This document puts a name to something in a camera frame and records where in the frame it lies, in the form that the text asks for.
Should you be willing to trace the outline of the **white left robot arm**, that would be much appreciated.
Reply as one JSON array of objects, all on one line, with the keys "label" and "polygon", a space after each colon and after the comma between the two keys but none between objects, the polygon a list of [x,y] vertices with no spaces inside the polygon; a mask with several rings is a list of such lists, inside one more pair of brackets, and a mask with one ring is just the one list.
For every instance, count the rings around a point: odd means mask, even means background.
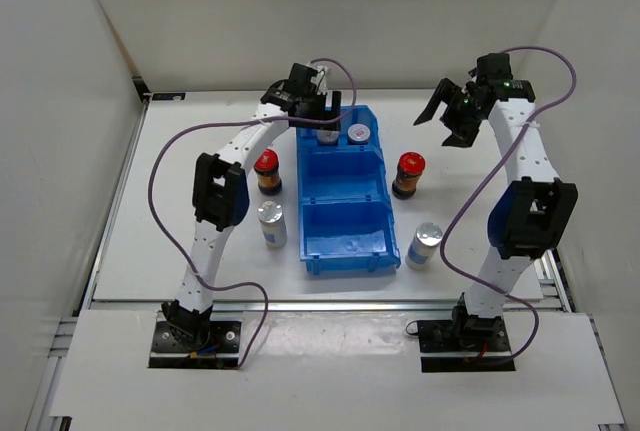
[{"label": "white left robot arm", "polygon": [[244,220],[250,204],[247,177],[263,152],[291,127],[331,129],[339,127],[342,96],[329,93],[320,82],[300,84],[293,79],[274,83],[261,97],[248,121],[226,122],[239,129],[218,151],[196,159],[192,206],[194,241],[190,251],[162,224],[153,204],[153,187],[160,162],[181,137],[200,129],[221,128],[206,123],[179,132],[163,146],[149,177],[149,209],[160,231],[186,261],[186,270],[175,298],[161,305],[173,337],[188,351],[209,345],[214,285],[222,254],[232,231]]}]

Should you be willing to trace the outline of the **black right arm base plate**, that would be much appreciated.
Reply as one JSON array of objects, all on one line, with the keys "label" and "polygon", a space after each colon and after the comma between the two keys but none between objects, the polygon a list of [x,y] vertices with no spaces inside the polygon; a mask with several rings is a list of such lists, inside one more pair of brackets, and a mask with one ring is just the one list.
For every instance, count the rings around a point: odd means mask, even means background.
[{"label": "black right arm base plate", "polygon": [[405,333],[418,340],[423,373],[513,372],[511,346],[504,321],[488,337],[454,335],[454,323],[447,320],[413,320]]}]

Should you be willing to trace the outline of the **grey-lid dark jar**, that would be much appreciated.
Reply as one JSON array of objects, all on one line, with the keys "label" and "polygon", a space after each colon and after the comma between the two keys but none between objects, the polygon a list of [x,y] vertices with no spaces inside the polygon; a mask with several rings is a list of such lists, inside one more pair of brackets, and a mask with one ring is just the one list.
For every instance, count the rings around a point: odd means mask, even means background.
[{"label": "grey-lid dark jar", "polygon": [[338,144],[340,132],[337,130],[320,129],[316,133],[317,142],[320,146],[335,146]]},{"label": "grey-lid dark jar", "polygon": [[371,130],[363,123],[355,123],[347,130],[347,140],[350,145],[366,145],[370,139]]}]

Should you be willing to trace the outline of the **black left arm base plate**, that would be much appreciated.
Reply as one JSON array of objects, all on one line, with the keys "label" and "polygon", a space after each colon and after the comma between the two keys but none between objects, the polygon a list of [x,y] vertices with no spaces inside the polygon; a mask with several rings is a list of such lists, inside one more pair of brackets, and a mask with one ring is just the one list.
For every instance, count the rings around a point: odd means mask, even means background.
[{"label": "black left arm base plate", "polygon": [[150,369],[236,369],[240,358],[242,318],[213,313],[209,324],[191,339],[174,330],[159,313],[151,339]]}]

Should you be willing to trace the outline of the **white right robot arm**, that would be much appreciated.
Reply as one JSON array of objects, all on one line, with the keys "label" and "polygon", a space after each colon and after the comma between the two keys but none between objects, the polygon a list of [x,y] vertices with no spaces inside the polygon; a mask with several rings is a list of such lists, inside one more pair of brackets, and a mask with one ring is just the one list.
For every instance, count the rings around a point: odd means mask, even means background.
[{"label": "white right robot arm", "polygon": [[507,177],[488,217],[487,256],[449,326],[452,344],[470,351],[497,332],[505,301],[523,272],[559,244],[578,191],[550,163],[535,126],[529,82],[499,78],[460,87],[444,78],[415,122],[431,120],[440,104],[446,106],[441,120],[451,132],[445,145],[468,148],[480,125],[489,123],[501,154],[497,167]]}]

